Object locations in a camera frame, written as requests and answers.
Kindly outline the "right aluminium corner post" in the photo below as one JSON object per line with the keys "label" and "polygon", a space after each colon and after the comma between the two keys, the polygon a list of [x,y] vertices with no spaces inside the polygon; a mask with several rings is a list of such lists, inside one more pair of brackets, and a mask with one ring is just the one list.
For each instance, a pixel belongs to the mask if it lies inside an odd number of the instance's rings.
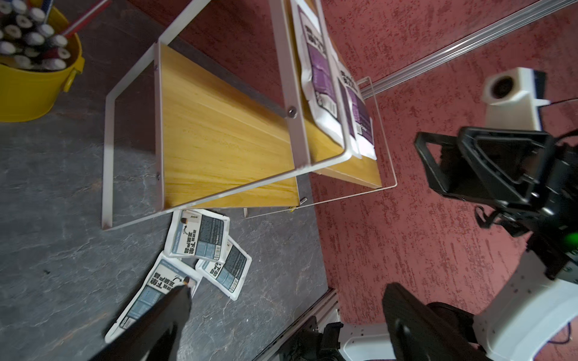
{"label": "right aluminium corner post", "polygon": [[385,76],[375,83],[370,83],[369,86],[362,89],[362,97],[369,99],[576,3],[576,0],[537,1]]}

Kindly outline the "aluminium mounting rail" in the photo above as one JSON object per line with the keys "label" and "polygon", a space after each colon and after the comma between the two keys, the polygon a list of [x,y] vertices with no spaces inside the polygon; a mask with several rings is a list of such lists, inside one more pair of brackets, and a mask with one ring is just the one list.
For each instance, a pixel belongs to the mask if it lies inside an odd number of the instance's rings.
{"label": "aluminium mounting rail", "polygon": [[329,289],[310,308],[281,332],[254,360],[280,360],[281,347],[299,331],[323,332],[329,323],[340,322],[340,304],[337,291]]}

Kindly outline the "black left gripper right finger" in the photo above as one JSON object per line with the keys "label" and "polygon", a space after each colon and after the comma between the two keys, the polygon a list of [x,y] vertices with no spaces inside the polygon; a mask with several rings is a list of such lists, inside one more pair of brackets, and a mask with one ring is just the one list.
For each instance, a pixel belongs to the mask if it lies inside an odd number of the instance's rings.
{"label": "black left gripper right finger", "polygon": [[487,360],[476,348],[474,315],[443,302],[422,303],[399,283],[388,284],[383,312],[398,360]]}

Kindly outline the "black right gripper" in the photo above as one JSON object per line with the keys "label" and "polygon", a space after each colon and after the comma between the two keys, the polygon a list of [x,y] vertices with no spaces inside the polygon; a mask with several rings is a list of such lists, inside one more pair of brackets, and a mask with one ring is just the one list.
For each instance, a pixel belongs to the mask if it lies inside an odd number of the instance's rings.
{"label": "black right gripper", "polygon": [[548,132],[464,127],[457,136],[418,132],[415,149],[439,195],[495,208],[474,211],[478,225],[530,233],[526,251],[549,280],[577,279],[577,146],[573,130]]}

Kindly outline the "yellow pen cup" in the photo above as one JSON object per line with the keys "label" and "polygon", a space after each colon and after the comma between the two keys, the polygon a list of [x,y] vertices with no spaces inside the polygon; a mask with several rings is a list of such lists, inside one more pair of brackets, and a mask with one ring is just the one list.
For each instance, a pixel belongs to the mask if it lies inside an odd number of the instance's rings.
{"label": "yellow pen cup", "polygon": [[[57,24],[68,24],[56,9]],[[60,72],[33,72],[1,64],[1,122],[20,123],[38,119],[53,108],[60,93],[67,93],[84,70],[78,36],[72,40],[69,66]]]}

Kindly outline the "wooden shelf with white frame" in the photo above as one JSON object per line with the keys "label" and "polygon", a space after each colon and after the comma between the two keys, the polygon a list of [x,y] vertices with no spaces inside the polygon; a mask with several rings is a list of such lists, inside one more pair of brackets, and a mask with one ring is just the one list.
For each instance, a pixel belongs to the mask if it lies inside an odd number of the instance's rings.
{"label": "wooden shelf with white frame", "polygon": [[297,15],[272,1],[275,47],[284,96],[282,114],[174,51],[170,44],[206,7],[192,1],[105,100],[102,228],[114,229],[114,128],[117,98],[149,66],[154,69],[156,216],[187,208],[270,207],[298,203],[297,178],[316,173],[383,191],[375,160],[354,159],[348,138],[331,141],[314,128],[298,75]]}

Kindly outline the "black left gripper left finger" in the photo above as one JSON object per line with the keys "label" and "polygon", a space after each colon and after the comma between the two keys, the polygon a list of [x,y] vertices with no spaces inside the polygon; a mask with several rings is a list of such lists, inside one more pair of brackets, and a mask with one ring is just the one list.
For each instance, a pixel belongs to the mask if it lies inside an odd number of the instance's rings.
{"label": "black left gripper left finger", "polygon": [[176,360],[191,314],[191,287],[174,287],[93,360]]}

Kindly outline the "pens in cup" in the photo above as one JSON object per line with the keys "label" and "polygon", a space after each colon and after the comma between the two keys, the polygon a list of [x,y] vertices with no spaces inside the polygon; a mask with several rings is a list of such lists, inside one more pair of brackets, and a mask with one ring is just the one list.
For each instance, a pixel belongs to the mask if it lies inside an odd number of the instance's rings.
{"label": "pens in cup", "polygon": [[53,1],[1,2],[1,64],[33,72],[60,72],[72,58],[72,40],[110,1],[98,1],[78,19],[57,24]]}

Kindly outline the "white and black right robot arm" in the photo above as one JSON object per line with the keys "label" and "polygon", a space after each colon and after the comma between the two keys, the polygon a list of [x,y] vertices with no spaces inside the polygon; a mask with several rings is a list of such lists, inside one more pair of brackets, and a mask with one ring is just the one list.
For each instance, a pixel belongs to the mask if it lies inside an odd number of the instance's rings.
{"label": "white and black right robot arm", "polygon": [[528,236],[513,275],[479,314],[385,288],[385,322],[319,328],[312,307],[262,360],[532,360],[577,316],[577,148],[565,135],[464,127],[420,132],[429,187],[474,203],[478,225]]}

